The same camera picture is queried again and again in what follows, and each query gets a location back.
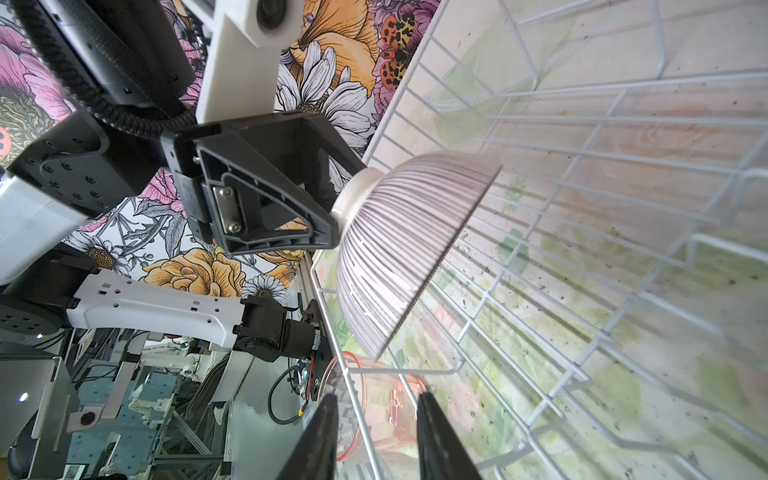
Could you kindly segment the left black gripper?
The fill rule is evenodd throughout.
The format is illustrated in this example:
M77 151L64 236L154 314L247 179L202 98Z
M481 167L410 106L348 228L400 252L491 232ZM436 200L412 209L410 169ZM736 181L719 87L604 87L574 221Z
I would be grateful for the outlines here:
M168 130L161 144L193 235L232 255L335 248L331 166L364 167L326 118L304 112Z

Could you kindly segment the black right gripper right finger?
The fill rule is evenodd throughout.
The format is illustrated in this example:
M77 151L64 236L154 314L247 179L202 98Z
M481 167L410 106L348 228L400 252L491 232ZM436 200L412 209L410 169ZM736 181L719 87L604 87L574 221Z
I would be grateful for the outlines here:
M417 445L421 480L482 479L430 392L421 394L417 404Z

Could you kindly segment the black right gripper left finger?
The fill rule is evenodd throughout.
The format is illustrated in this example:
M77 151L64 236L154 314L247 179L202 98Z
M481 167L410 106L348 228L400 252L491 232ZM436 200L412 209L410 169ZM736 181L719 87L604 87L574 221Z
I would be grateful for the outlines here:
M325 395L278 474L280 480L333 480L339 430L338 400Z

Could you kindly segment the pink glass cup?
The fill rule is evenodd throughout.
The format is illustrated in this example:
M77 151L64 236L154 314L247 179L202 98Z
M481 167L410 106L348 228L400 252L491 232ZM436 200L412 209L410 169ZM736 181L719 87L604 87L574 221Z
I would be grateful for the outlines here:
M334 358L319 386L319 397L337 398L339 424L337 437L337 477L372 479L373 465L366 449L362 427L352 397L360 403L378 465L384 479L417 479L416 399L426 391L420 378L385 373L386 366L346 351L353 389L349 390L341 365Z

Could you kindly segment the white ribbed bowl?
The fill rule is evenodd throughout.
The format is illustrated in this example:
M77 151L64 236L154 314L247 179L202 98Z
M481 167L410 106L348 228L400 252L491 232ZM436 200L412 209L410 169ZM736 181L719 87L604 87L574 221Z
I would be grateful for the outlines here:
M497 159L436 152L386 173L366 168L342 191L333 212L343 228L337 298L371 359L400 330L501 167Z

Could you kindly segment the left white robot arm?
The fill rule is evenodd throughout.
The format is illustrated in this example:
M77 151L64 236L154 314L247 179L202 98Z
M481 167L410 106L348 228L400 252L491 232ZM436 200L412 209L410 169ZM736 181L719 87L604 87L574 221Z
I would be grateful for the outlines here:
M166 235L186 231L219 252L181 263L205 294L238 295L239 254L332 248L330 182L319 156L356 163L324 115L286 107L275 93L297 84L281 60L296 41L313 99L342 79L336 54L313 41L325 1L222 1L195 108L181 99L194 80L187 52L155 1L12 1L16 23L1 50L18 57L21 82L48 73L72 110L16 157L1 178L1 326L26 335L87 324L88 298L130 282L135 257L99 239L123 200L169 166L180 209ZM100 288L97 278L104 277Z

